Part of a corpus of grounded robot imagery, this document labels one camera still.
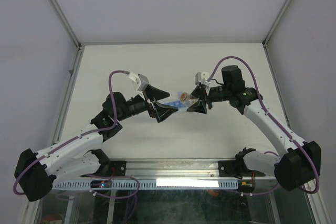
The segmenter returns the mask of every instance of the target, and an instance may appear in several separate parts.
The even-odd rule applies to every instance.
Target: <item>glass enclosure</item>
[[[100,190],[126,196],[132,190]],[[129,199],[108,199],[92,193],[52,190],[35,218],[43,224],[231,224],[314,223],[300,190],[278,189],[262,196],[241,196],[232,190],[140,190]]]

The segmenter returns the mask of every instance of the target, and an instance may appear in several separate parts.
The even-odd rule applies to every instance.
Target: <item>white tabletop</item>
[[[212,72],[217,62],[234,55],[246,60],[257,78],[261,94],[281,120],[285,120],[262,44],[159,44],[86,46],[67,114],[62,140],[90,122],[102,109],[109,93],[108,76],[127,70],[148,77],[150,84],[171,93],[165,101],[178,100],[177,93],[195,88],[199,71]],[[249,72],[236,60],[247,87]],[[222,82],[221,67],[215,78]],[[112,78],[114,91],[126,100],[136,95],[124,74]],[[274,151],[271,143],[251,121],[228,102],[215,103],[208,114],[178,111],[157,124],[144,112],[121,121],[123,129],[103,143],[111,158],[231,158],[244,147]]]

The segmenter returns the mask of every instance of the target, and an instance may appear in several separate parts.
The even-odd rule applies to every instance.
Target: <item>white wall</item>
[[[170,100],[174,101],[179,91],[195,88],[198,71],[212,72],[217,62],[228,55],[242,57],[250,64],[268,104],[284,119],[262,44],[86,46],[62,138],[78,132],[101,111],[112,71],[144,74],[153,86],[170,92]],[[240,62],[227,60],[224,65],[239,65],[246,85],[253,86]],[[219,81],[220,69],[215,76]],[[126,99],[136,95],[127,76],[115,75],[112,82],[113,90],[122,92]],[[179,111],[157,124],[142,113],[121,125],[124,129],[103,144],[111,158],[231,158],[246,146],[273,150],[261,131],[228,102],[214,104],[207,115]]]
[[[261,42],[285,0],[57,0],[81,42]]]
[[[0,222],[10,224],[24,199],[12,191],[18,157],[50,144],[75,48],[47,0],[0,6]]]
[[[322,149],[321,190],[336,222],[336,0],[293,0],[269,44],[292,128]]]

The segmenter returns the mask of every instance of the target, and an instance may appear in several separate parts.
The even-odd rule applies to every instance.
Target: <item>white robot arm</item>
[[[16,194],[25,194],[29,201],[35,201],[49,193],[53,186],[71,178],[85,174],[110,176],[111,161],[101,147],[122,129],[119,121],[148,111],[149,116],[160,123],[178,110],[158,103],[170,94],[149,85],[147,77],[124,73],[132,80],[138,95],[126,101],[120,92],[111,92],[102,105],[103,110],[75,136],[35,153],[31,149],[22,152],[14,173]],[[18,183],[23,193],[17,192]]]
[[[242,61],[237,57],[227,58]],[[198,101],[187,111],[206,114],[207,105],[211,109],[214,102],[229,101],[232,107],[250,119],[265,134],[279,154],[278,156],[267,155],[252,148],[245,148],[236,155],[236,164],[231,173],[241,177],[241,173],[257,170],[275,176],[286,190],[293,190],[314,178],[318,179],[321,164],[319,145],[314,141],[307,143],[274,116],[260,95],[257,86],[255,89],[245,87],[242,72],[238,66],[223,67],[224,83],[209,88],[209,81],[213,74],[202,72],[195,76],[197,87],[191,96]],[[201,78],[202,76],[209,76],[207,82]]]

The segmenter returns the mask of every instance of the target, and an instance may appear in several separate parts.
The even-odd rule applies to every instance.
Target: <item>white bracket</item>
[[[132,80],[133,87],[135,91],[143,98],[143,91],[146,89],[147,85],[149,84],[149,80],[146,76],[143,76],[142,74],[135,74],[133,72],[130,72],[128,74],[128,78]]]
[[[200,84],[206,86],[205,91],[207,94],[209,94],[211,84],[211,82],[208,81],[209,77],[210,74],[208,72],[198,72],[195,75],[195,84],[197,86]]]

